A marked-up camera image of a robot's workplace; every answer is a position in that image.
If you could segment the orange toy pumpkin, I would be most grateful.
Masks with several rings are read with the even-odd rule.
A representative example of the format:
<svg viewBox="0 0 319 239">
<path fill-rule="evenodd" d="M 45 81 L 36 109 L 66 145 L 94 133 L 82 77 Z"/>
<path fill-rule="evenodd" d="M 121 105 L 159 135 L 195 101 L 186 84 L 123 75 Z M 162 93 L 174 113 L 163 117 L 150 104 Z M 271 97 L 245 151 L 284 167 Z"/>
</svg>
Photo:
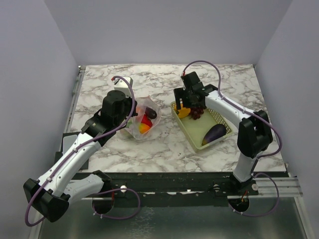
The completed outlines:
<svg viewBox="0 0 319 239">
<path fill-rule="evenodd" d="M 139 107 L 139 106 L 136 107 L 137 116 L 142 116 L 144 113 L 145 113 L 145 110 L 143 107 Z"/>
</svg>

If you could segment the purple toy grapes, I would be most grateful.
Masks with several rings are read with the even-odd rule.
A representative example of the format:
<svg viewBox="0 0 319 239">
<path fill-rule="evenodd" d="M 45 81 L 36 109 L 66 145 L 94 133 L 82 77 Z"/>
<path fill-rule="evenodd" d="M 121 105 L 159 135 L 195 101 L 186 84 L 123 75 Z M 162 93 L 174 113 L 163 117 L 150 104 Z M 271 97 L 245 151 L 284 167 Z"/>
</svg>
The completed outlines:
<svg viewBox="0 0 319 239">
<path fill-rule="evenodd" d="M 204 114 L 203 107 L 193 107 L 190 109 L 190 116 L 193 120 L 197 120 L 201 117 L 202 114 Z"/>
</svg>

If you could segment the yellow toy bell pepper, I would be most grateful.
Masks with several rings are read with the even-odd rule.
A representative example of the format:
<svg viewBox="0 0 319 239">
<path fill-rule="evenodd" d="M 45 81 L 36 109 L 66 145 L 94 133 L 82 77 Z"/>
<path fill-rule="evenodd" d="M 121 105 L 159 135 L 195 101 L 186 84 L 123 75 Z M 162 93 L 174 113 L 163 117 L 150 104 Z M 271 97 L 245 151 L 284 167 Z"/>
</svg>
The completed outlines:
<svg viewBox="0 0 319 239">
<path fill-rule="evenodd" d="M 177 109 L 177 106 L 174 107 L 174 111 L 176 113 L 176 115 L 178 116 L 179 119 L 183 119 L 185 117 L 187 117 L 190 112 L 191 112 L 191 109 L 190 108 L 185 108 L 183 106 L 183 104 L 180 104 L 181 106 L 181 109 Z"/>
</svg>

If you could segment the red toy bell pepper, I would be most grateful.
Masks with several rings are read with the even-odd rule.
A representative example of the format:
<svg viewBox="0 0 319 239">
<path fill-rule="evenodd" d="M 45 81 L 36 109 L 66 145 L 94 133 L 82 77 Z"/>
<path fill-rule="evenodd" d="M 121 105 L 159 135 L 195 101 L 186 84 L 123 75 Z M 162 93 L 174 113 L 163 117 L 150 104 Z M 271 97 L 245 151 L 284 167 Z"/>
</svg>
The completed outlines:
<svg viewBox="0 0 319 239">
<path fill-rule="evenodd" d="M 153 126 L 152 121 L 147 117 L 146 114 L 143 115 L 143 118 L 142 118 L 141 123 L 143 123 L 143 124 L 145 124 L 145 125 L 147 125 L 147 126 L 149 126 L 149 127 L 152 127 L 152 126 Z"/>
</svg>

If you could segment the clear zip top bag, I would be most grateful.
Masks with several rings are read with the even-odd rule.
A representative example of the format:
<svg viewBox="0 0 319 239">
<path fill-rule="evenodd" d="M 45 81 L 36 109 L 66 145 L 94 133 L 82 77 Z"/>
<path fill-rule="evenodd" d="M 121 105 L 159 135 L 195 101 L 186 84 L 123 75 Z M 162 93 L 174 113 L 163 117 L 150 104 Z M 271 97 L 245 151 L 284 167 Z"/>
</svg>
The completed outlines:
<svg viewBox="0 0 319 239">
<path fill-rule="evenodd" d="M 126 127 L 120 130 L 122 138 L 142 140 L 151 135 L 161 118 L 161 109 L 150 96 L 136 98 L 135 117 L 130 118 Z"/>
</svg>

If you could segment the long striped purple eggplant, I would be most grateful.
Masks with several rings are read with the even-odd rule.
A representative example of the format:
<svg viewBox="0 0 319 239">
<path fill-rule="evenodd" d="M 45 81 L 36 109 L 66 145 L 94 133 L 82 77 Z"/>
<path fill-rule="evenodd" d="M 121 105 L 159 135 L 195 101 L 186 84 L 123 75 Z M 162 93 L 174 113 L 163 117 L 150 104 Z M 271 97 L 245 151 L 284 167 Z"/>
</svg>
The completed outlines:
<svg viewBox="0 0 319 239">
<path fill-rule="evenodd" d="M 158 116 L 157 113 L 156 113 L 156 111 L 153 110 L 153 109 L 150 108 L 150 107 L 146 107 L 146 109 L 145 109 L 145 115 L 146 115 L 149 119 L 151 119 L 151 120 L 156 119 L 157 116 Z"/>
</svg>

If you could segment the green toy mango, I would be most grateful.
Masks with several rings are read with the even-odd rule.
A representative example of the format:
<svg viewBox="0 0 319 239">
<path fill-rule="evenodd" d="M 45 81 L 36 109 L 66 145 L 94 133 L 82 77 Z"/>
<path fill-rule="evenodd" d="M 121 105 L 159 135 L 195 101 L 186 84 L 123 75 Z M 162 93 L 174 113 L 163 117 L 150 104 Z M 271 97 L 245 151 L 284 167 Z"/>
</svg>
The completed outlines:
<svg viewBox="0 0 319 239">
<path fill-rule="evenodd" d="M 139 125 L 139 132 L 140 134 L 145 134 L 150 130 L 150 126 L 148 126 L 147 124 L 144 123 L 140 123 Z"/>
</svg>

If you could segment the green perforated plastic basket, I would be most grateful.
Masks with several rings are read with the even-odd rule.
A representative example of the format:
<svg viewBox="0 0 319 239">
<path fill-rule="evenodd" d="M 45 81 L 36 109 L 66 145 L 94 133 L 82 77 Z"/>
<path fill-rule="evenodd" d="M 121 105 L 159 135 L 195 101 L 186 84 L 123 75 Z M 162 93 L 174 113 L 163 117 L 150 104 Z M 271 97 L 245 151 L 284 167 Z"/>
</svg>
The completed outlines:
<svg viewBox="0 0 319 239">
<path fill-rule="evenodd" d="M 190 116 L 180 119 L 175 111 L 175 102 L 170 103 L 170 108 L 172 116 L 195 152 L 202 151 L 234 134 L 228 121 L 214 110 L 205 109 L 201 118 L 193 120 Z M 202 145 L 206 133 L 217 124 L 225 126 L 226 134 L 211 143 Z"/>
</svg>

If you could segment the dark purple toy eggplant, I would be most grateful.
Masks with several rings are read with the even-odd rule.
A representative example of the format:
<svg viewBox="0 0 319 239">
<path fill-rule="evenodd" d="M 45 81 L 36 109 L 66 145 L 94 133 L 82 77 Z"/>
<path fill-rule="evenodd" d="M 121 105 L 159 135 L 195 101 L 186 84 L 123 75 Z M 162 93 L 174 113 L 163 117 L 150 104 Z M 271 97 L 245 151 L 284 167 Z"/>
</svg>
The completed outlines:
<svg viewBox="0 0 319 239">
<path fill-rule="evenodd" d="M 226 133 L 227 133 L 227 129 L 223 124 L 214 125 L 204 136 L 202 140 L 202 146 L 207 145 L 223 137 Z"/>
</svg>

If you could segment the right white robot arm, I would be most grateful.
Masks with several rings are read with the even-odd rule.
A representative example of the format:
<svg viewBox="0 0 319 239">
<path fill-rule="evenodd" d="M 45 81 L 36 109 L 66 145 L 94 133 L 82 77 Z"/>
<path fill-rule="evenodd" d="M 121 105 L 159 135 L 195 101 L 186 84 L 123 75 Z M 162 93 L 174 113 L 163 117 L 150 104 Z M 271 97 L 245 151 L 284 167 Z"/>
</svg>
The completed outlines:
<svg viewBox="0 0 319 239">
<path fill-rule="evenodd" d="M 214 110 L 228 119 L 238 129 L 237 146 L 240 156 L 230 176 L 229 189 L 240 195 L 252 180 L 257 156 L 273 141 L 269 118 L 265 111 L 245 109 L 212 85 L 203 85 L 196 72 L 182 74 L 184 86 L 173 90 L 176 109 L 204 107 Z"/>
</svg>

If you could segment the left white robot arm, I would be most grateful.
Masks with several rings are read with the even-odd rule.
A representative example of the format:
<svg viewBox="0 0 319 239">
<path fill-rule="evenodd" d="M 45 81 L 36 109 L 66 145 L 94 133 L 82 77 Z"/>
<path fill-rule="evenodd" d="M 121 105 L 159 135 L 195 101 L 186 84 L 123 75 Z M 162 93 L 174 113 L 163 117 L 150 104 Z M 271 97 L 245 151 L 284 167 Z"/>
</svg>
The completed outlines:
<svg viewBox="0 0 319 239">
<path fill-rule="evenodd" d="M 136 116 L 137 102 L 132 88 L 112 90 L 103 99 L 98 110 L 76 136 L 72 146 L 42 176 L 29 178 L 23 185 L 28 201 L 24 214 L 25 224 L 33 227 L 38 223 L 28 220 L 30 209 L 36 209 L 50 222 L 60 219 L 72 203 L 87 196 L 113 196 L 117 189 L 112 187 L 111 178 L 100 170 L 76 182 L 72 178 L 82 165 L 116 132 L 124 128 L 131 117 Z"/>
</svg>

